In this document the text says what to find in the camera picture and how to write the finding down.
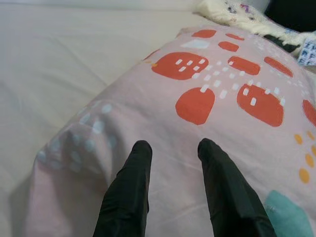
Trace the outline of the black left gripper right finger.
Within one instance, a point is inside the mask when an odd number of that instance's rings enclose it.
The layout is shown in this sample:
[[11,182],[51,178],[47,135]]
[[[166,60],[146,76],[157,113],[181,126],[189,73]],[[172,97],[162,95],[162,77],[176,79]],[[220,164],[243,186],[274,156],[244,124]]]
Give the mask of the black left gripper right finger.
[[215,142],[202,139],[201,161],[210,220],[216,237],[274,237],[275,230],[253,188]]

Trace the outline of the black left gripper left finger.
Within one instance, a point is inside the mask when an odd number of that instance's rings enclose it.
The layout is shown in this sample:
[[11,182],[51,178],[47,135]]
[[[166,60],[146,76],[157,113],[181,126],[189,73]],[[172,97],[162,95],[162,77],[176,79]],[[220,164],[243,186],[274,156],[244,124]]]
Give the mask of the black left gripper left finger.
[[105,192],[94,237],[144,237],[153,151],[137,141]]

